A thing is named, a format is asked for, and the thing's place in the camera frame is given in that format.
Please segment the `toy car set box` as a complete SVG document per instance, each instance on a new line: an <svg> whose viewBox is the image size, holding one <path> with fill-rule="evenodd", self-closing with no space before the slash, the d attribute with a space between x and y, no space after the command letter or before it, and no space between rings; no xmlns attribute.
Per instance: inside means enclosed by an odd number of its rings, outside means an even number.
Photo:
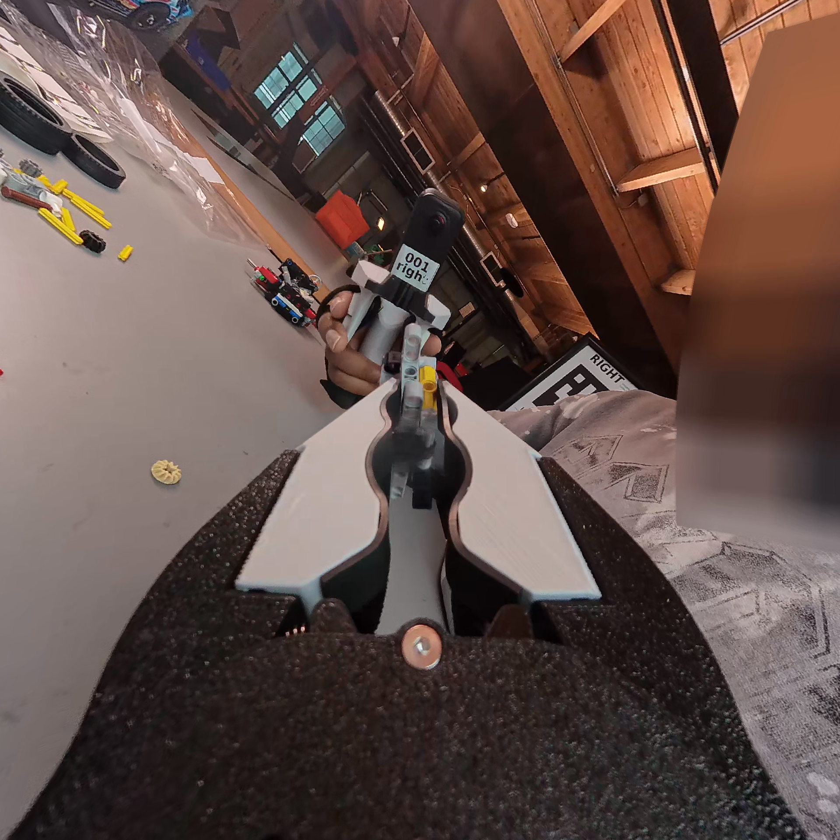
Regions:
<svg viewBox="0 0 840 840"><path fill-rule="evenodd" d="M189 1L69 1L68 4L86 14L117 20L136 32L159 32L187 22L195 14Z"/></svg>

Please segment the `pile of yellow grey bricks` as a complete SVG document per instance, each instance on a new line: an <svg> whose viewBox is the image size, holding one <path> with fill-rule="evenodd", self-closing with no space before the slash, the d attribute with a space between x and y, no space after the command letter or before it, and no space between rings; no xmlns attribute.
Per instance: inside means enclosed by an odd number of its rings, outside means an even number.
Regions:
<svg viewBox="0 0 840 840"><path fill-rule="evenodd" d="M33 161L21 160L18 166L13 166L4 156L1 157L2 201L32 209L63 238L74 246L82 247L78 232L89 229L77 228L66 201L84 210L90 219L103 228L108 229L110 223L98 210L78 196L64 196L62 190L66 185L65 182L59 182L57 186L52 185Z"/></svg>

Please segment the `person's right forearm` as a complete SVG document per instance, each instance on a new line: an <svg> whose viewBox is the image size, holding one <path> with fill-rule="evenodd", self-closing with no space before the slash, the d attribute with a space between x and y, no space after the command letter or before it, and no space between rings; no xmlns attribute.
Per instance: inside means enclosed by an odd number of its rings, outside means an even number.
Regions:
<svg viewBox="0 0 840 840"><path fill-rule="evenodd" d="M545 457L583 438L617 438L619 454L635 455L676 439L676 408L676 400L651 392L607 391L489 415Z"/></svg>

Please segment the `grey desk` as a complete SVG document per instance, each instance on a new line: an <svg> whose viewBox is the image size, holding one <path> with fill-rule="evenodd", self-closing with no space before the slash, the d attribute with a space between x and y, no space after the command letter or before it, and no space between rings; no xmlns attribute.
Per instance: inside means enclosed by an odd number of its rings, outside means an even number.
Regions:
<svg viewBox="0 0 840 840"><path fill-rule="evenodd" d="M2 204L2 838L74 738L114 645L178 550L337 410L322 347L130 154L118 191L2 131L8 159L100 206L101 255ZM118 253L133 247L131 258ZM181 481L151 466L168 459Z"/></svg>

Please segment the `black toy tyre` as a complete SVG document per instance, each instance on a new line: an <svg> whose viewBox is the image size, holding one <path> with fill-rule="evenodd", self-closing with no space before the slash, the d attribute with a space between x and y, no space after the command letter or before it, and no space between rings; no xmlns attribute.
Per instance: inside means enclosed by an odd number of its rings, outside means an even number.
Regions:
<svg viewBox="0 0 840 840"><path fill-rule="evenodd" d="M121 165L101 146L78 133L69 136L62 153L81 172L111 190L118 190L125 180Z"/></svg>
<svg viewBox="0 0 840 840"><path fill-rule="evenodd" d="M66 121L39 95L13 77L1 78L2 127L39 151L62 152L71 136Z"/></svg>

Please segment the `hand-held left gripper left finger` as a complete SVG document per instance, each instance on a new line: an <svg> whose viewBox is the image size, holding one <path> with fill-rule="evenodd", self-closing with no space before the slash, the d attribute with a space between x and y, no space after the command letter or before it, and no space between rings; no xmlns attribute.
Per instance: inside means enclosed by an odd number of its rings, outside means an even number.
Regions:
<svg viewBox="0 0 840 840"><path fill-rule="evenodd" d="M238 591L293 595L307 613L331 598L359 613L383 597L389 497L375 450L392 430L387 403L396 395L395 382L380 385L298 447Z"/></svg>

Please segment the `black framed white sign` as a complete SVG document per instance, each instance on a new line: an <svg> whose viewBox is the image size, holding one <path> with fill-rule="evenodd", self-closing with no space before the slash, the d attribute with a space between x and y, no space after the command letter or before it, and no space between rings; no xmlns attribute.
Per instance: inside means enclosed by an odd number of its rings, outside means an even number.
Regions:
<svg viewBox="0 0 840 840"><path fill-rule="evenodd" d="M568 396L638 389L639 384L605 351L593 334L587 333L557 361L500 404L498 410L515 412L552 406Z"/></svg>

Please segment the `person's grey patterned shirt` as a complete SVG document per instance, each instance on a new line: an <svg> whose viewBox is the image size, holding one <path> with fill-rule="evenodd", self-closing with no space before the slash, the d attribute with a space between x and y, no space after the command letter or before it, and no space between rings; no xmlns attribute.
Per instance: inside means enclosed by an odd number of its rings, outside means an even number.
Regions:
<svg viewBox="0 0 840 840"><path fill-rule="evenodd" d="M647 552L710 644L753 746L809 838L838 838L838 554L681 527L672 465L543 450Z"/></svg>

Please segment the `orange chair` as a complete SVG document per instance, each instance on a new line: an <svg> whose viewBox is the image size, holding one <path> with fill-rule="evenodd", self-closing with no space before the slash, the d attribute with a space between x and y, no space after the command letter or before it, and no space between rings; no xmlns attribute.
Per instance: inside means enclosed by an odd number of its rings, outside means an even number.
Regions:
<svg viewBox="0 0 840 840"><path fill-rule="evenodd" d="M340 250L347 250L370 230L357 202L340 189L330 196L314 217Z"/></svg>

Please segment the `partly built toy car chassis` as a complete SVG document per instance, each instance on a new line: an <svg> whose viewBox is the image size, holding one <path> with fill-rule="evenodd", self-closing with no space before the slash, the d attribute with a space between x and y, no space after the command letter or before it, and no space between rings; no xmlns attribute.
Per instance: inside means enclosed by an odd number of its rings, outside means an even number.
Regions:
<svg viewBox="0 0 840 840"><path fill-rule="evenodd" d="M250 259L248 266L252 284L283 319L300 328L315 323L316 293L322 286L318 275L307 273L291 258L281 261L276 271Z"/></svg>

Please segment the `grey toy brick assembly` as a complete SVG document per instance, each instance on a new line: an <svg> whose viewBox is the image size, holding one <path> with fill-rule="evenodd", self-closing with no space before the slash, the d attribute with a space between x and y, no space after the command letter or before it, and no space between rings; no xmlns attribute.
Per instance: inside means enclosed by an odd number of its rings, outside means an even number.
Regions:
<svg viewBox="0 0 840 840"><path fill-rule="evenodd" d="M415 510L430 510L434 502L434 462L438 452L440 386L436 360L424 353L427 331L415 323L403 334L402 351L389 357L396 403L392 418L390 498L411 491Z"/></svg>

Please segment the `paned window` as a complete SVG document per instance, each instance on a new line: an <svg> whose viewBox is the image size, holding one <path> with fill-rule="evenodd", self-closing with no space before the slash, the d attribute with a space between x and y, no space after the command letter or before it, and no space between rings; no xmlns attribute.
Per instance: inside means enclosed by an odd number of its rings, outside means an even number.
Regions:
<svg viewBox="0 0 840 840"><path fill-rule="evenodd" d="M301 139L315 156L323 154L345 129L343 111L332 95L325 94L316 103L321 88L319 72L306 52L294 42L253 90L257 101L280 129L287 128L291 119L300 116L305 107L314 107L311 117L304 121Z"/></svg>

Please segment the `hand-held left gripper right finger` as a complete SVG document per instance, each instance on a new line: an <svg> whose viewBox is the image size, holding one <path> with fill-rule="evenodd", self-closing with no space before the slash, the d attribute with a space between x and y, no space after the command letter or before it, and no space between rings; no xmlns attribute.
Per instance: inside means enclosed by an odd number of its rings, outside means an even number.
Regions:
<svg viewBox="0 0 840 840"><path fill-rule="evenodd" d="M440 386L445 579L454 602L501 607L598 602L602 592L540 467L519 437Z"/></svg>

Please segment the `clear plastic bag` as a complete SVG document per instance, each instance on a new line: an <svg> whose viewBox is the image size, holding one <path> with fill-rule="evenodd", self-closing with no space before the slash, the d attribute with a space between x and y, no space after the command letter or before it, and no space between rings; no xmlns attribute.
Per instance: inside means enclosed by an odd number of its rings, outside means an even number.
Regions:
<svg viewBox="0 0 840 840"><path fill-rule="evenodd" d="M152 54L128 28L76 7L52 8L49 29L23 2L2 2L2 25L112 137L94 143L145 163L176 186L207 234L267 251L264 222L178 119Z"/></svg>

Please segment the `person's right hand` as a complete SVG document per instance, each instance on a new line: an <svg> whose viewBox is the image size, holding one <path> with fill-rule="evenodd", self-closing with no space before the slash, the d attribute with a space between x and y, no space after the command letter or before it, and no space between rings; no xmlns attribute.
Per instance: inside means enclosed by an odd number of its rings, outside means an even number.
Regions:
<svg viewBox="0 0 840 840"><path fill-rule="evenodd" d="M328 380L347 393L364 397L379 386L382 369L360 352L369 325L360 326L352 338L343 326L353 297L351 289L333 293L317 320L317 330L325 344Z"/></svg>

